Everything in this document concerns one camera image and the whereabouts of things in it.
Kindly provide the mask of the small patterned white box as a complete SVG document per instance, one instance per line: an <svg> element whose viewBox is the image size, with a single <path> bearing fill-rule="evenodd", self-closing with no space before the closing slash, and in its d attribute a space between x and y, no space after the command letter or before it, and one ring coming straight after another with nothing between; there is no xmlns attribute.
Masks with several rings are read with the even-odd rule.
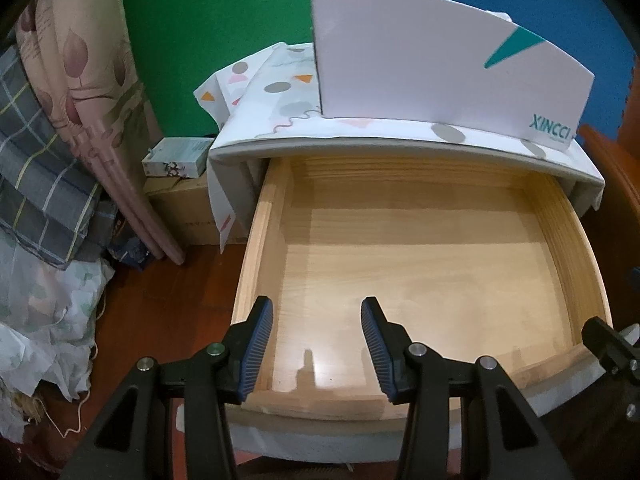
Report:
<svg viewBox="0 0 640 480"><path fill-rule="evenodd" d="M206 168L211 138L165 138L142 159L148 178L197 179Z"/></svg>

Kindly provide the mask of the white XINCCI cardboard box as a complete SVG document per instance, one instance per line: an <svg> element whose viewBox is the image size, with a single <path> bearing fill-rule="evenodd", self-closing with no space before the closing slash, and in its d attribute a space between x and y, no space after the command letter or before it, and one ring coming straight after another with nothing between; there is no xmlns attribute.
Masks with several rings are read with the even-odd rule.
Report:
<svg viewBox="0 0 640 480"><path fill-rule="evenodd" d="M572 143L593 73L534 32L452 0L310 2L324 116Z"/></svg>

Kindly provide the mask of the white leaf print sheet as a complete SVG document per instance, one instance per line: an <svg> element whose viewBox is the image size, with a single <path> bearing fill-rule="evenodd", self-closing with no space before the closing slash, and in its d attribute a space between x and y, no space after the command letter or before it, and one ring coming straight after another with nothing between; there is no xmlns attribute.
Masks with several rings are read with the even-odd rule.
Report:
<svg viewBox="0 0 640 480"><path fill-rule="evenodd" d="M99 300L114 271L103 259L50 266L1 234L1 437L21 443L42 419L43 382L73 402L91 389Z"/></svg>

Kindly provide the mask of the patterned white cloth cover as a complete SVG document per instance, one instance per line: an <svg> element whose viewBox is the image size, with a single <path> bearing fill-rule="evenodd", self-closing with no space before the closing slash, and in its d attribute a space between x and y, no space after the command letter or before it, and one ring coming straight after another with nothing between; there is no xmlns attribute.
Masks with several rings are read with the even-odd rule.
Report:
<svg viewBox="0 0 640 480"><path fill-rule="evenodd" d="M593 73L509 15L454 0L310 0L312 39L218 70L196 96L221 240L244 237L266 159L477 158L551 174L578 214L605 182L578 145Z"/></svg>

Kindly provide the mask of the grey plaid blanket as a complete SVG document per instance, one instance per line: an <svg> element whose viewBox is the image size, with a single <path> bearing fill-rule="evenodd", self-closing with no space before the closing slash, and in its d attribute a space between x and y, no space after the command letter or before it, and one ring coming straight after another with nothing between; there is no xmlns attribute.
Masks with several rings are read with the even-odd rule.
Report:
<svg viewBox="0 0 640 480"><path fill-rule="evenodd" d="M65 268L100 258L117 207L55 132L17 46L1 52L1 227Z"/></svg>

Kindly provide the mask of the floral beige pillow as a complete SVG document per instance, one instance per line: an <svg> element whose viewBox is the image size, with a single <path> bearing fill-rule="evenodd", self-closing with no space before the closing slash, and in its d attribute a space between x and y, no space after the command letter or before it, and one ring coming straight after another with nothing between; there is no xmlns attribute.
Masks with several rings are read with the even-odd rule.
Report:
<svg viewBox="0 0 640 480"><path fill-rule="evenodd" d="M163 133L134 65L122 0L28 0L15 32L55 132L151 254L183 263L143 192L142 159Z"/></svg>

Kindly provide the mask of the brown cardboard box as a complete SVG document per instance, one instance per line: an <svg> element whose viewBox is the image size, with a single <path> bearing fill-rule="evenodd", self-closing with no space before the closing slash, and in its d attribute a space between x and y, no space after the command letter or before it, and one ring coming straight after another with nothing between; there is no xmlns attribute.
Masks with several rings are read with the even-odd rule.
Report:
<svg viewBox="0 0 640 480"><path fill-rule="evenodd" d="M183 246L243 244L247 234L215 176L147 178L143 187L155 211Z"/></svg>

